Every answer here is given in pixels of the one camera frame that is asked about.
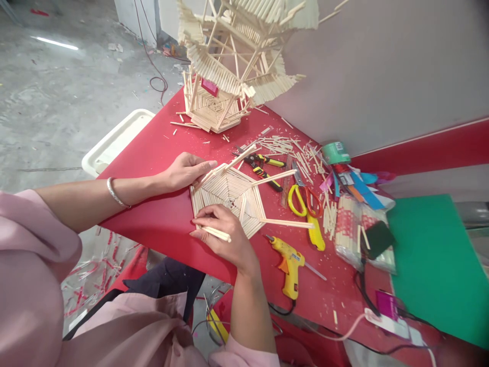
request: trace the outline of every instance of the pink shirt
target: pink shirt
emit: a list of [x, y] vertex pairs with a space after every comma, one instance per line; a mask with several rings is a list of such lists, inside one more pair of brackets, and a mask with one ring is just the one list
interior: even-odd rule
[[181, 319], [185, 293], [121, 294], [62, 341], [60, 283], [82, 253], [78, 235], [33, 190], [0, 192], [0, 361], [5, 366], [278, 367], [277, 354], [230, 335], [207, 363]]

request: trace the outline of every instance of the white wall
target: white wall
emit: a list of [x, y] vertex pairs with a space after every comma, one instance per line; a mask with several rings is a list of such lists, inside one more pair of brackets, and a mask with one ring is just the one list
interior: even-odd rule
[[454, 202], [489, 201], [489, 165], [397, 176], [381, 187], [395, 198], [450, 194]]
[[[141, 7], [141, 2], [139, 0], [136, 1], [136, 5], [138, 7], [139, 21], [141, 23], [141, 31], [143, 33], [143, 39], [151, 47], [156, 48], [156, 41], [153, 38], [153, 35], [157, 37], [154, 2], [155, 0], [143, 0], [143, 6], [144, 6], [144, 10], [146, 11], [146, 16], [148, 17], [148, 21], [146, 21], [143, 8]], [[117, 16], [119, 17], [119, 22], [124, 24], [139, 38], [141, 36], [141, 32], [139, 30], [138, 17], [136, 15], [134, 1], [115, 0], [115, 3], [116, 3]]]
[[[161, 30], [178, 40], [178, 10], [176, 0], [158, 0], [159, 1], [159, 18], [161, 21]], [[184, 4], [192, 9], [194, 14], [202, 15], [204, 12], [204, 0], [183, 0]], [[207, 14], [210, 14], [210, 7], [207, 6]]]
[[[321, 16], [340, 0], [319, 0]], [[483, 0], [350, 0], [296, 33], [289, 74], [308, 77], [267, 105], [355, 155], [489, 115]]]

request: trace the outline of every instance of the red wall stripe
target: red wall stripe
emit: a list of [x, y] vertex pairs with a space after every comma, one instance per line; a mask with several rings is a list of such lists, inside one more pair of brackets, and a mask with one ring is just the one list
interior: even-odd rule
[[489, 164], [489, 118], [353, 157], [364, 172], [397, 175]]

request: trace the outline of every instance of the scissor handle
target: scissor handle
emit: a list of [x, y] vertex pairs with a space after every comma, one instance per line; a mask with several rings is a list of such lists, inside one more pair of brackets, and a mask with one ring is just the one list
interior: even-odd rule
[[[321, 217], [322, 216], [322, 206], [321, 206], [321, 202], [319, 201], [319, 198], [314, 193], [314, 191], [309, 189], [307, 186], [305, 187], [305, 189], [306, 189], [307, 209], [309, 210], [309, 214], [311, 215], [311, 217], [314, 217], [314, 218]], [[317, 213], [314, 210], [314, 203], [311, 203], [311, 195], [314, 197], [314, 199], [316, 199], [316, 202], [319, 204], [319, 211]]]
[[[292, 195], [294, 194], [297, 196], [297, 199], [299, 201], [299, 204], [301, 205], [302, 212], [299, 212], [292, 201]], [[287, 196], [287, 202], [289, 203], [289, 208], [294, 212], [294, 214], [298, 215], [299, 217], [305, 217], [307, 215], [307, 208], [306, 205], [304, 204], [304, 200], [302, 199], [301, 192], [299, 191], [299, 185], [292, 185], [289, 191], [289, 195]]]

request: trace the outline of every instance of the woman's right hand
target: woman's right hand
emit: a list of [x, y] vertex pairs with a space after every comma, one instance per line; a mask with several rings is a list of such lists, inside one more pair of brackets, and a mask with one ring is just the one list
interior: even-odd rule
[[211, 248], [216, 255], [236, 265], [243, 275], [260, 274], [260, 263], [255, 250], [243, 231], [239, 219], [224, 205], [214, 204], [201, 209], [192, 220], [195, 224], [208, 226], [228, 233], [231, 242], [223, 241], [203, 229], [190, 233]]

